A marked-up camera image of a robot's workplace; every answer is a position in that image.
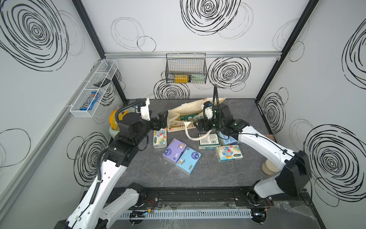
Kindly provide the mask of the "floral canvas tote bag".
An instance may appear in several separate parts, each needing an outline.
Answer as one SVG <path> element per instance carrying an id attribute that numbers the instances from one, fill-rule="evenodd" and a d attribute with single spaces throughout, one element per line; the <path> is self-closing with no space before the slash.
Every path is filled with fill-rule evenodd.
<path id="1" fill-rule="evenodd" d="M 213 102 L 213 98 L 206 98 L 201 100 L 196 100 L 189 103 L 184 103 L 172 110 L 168 111 L 167 118 L 167 130 L 168 132 L 176 132 L 184 130 L 188 139 L 192 141 L 200 141 L 211 134 L 211 130 L 206 131 L 206 133 L 201 137 L 191 137 L 188 130 L 195 128 L 193 123 L 195 121 L 204 120 L 204 103 Z"/>

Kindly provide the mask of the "purple tissue pack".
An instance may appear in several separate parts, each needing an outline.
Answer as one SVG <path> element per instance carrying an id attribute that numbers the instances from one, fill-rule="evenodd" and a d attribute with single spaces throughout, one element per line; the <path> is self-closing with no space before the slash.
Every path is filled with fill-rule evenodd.
<path id="1" fill-rule="evenodd" d="M 174 138 L 164 151 L 163 158 L 172 164 L 176 164 L 186 148 L 186 143 Z"/>

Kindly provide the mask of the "green tissue pack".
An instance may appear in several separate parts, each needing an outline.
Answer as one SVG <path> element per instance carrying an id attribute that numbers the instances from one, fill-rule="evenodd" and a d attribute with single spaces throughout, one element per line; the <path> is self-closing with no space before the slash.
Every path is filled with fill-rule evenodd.
<path id="1" fill-rule="evenodd" d="M 198 115 L 198 113 L 195 113 L 195 114 L 187 114 L 187 115 L 182 115 L 179 118 L 180 118 L 180 121 L 187 122 L 187 121 L 192 120 L 197 115 Z"/>

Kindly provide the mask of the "light blue tissue pack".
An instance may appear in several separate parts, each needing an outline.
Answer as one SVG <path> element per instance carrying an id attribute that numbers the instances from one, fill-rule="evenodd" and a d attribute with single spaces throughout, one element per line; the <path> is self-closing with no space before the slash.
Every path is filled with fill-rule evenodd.
<path id="1" fill-rule="evenodd" d="M 190 176 L 200 158 L 201 153 L 192 148 L 187 148 L 175 164 L 175 167 Z"/>

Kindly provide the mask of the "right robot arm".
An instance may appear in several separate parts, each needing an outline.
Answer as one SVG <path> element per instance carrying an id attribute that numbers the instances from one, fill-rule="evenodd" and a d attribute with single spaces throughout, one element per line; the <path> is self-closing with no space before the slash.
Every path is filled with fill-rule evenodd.
<path id="1" fill-rule="evenodd" d="M 285 148 L 260 134 L 246 121 L 234 119 L 225 104 L 205 102 L 203 116 L 194 122 L 198 130 L 217 130 L 227 137 L 233 137 L 259 152 L 279 169 L 279 174 L 259 180 L 250 187 L 247 193 L 250 203 L 259 205 L 266 198 L 277 194 L 300 196 L 311 178 L 309 158 L 305 152 Z"/>

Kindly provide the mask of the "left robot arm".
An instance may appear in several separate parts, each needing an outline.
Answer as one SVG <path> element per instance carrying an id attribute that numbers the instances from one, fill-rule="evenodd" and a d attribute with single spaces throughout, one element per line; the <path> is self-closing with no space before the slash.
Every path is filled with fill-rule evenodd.
<path id="1" fill-rule="evenodd" d="M 58 221 L 55 228 L 108 229 L 129 208 L 144 204 L 145 187 L 137 183 L 129 185 L 111 204 L 106 205 L 106 202 L 132 159 L 141 151 L 139 144 L 148 139 L 150 131 L 167 127 L 168 112 L 161 112 L 154 118 L 147 117 L 151 114 L 150 110 L 128 112 L 119 118 L 122 111 L 115 112 L 119 133 L 97 156 L 94 182 L 75 211 L 67 219 Z"/>

